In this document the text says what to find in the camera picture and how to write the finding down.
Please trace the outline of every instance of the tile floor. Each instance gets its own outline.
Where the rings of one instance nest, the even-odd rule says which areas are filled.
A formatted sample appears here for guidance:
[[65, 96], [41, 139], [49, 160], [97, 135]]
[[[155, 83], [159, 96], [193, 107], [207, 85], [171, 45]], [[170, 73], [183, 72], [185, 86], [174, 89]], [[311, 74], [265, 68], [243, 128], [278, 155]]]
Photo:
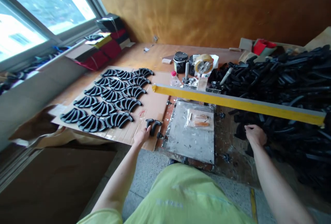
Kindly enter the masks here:
[[[117, 166], [121, 163], [122, 159], [130, 149], [129, 145], [117, 143], [114, 145], [117, 154], [109, 166], [105, 176], [97, 187], [93, 197], [86, 206], [86, 209], [81, 215], [81, 218], [89, 214], [101, 194], [103, 188], [107, 184], [109, 178], [116, 170]], [[169, 159], [157, 152], [150, 152], [141, 150], [138, 156], [136, 173], [124, 203], [123, 208], [123, 221], [129, 218], [133, 211], [137, 208], [140, 202], [148, 194], [157, 175], [168, 165]], [[250, 188], [243, 184], [238, 184], [230, 179], [205, 172], [208, 176], [215, 180], [215, 182], [223, 189], [227, 197], [250, 217], [251, 202], [250, 202]], [[261, 190], [255, 189], [255, 200], [257, 206], [258, 222], [263, 224], [274, 224], [276, 220], [273, 218], [267, 200]], [[317, 210], [310, 209], [310, 212], [315, 216], [317, 223], [331, 223], [331, 215], [321, 213]]]

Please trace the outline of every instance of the paint stain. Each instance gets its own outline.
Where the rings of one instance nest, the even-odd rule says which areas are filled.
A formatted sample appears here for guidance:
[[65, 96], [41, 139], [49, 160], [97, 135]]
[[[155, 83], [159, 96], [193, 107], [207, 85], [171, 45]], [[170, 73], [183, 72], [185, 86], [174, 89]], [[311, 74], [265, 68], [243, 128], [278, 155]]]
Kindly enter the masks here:
[[140, 112], [139, 112], [139, 116], [141, 117], [142, 114], [144, 114], [145, 112], [146, 112], [146, 110], [140, 111]]

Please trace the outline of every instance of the yellow-green shirt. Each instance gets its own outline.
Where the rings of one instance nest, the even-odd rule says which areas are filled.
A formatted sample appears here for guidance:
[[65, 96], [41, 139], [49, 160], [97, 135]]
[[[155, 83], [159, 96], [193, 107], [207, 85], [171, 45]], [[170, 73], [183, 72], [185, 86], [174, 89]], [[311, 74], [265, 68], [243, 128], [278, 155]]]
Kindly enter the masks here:
[[[89, 214], [79, 224], [122, 224], [115, 209]], [[254, 223], [224, 195], [215, 181], [180, 163], [166, 167], [125, 223]]]

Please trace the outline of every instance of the metal plate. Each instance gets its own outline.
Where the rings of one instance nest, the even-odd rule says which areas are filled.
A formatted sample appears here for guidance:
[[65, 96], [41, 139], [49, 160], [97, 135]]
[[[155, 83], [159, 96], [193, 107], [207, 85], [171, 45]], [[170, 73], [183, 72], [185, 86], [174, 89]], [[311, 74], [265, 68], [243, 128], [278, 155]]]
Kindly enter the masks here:
[[166, 151], [214, 164], [214, 131], [185, 127], [188, 109], [214, 112], [210, 106], [177, 101]]

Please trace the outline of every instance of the yellow metal bar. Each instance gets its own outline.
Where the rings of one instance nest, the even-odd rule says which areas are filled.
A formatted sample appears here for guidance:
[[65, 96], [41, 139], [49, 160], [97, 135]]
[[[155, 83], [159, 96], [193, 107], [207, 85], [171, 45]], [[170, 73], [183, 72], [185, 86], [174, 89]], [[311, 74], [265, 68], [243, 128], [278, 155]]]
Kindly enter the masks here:
[[324, 126], [326, 113], [266, 103], [251, 99], [226, 96], [210, 92], [173, 87], [169, 85], [154, 84], [152, 89], [156, 93], [187, 98], [195, 101], [206, 102], [234, 109], [276, 116], [289, 120], [301, 121], [309, 124]]
[[259, 223], [258, 222], [258, 215], [257, 215], [257, 212], [256, 212], [256, 201], [255, 201], [255, 191], [253, 188], [250, 188], [250, 191], [251, 191], [251, 207], [252, 207], [252, 216], [253, 216], [253, 220], [256, 222], [256, 223]]

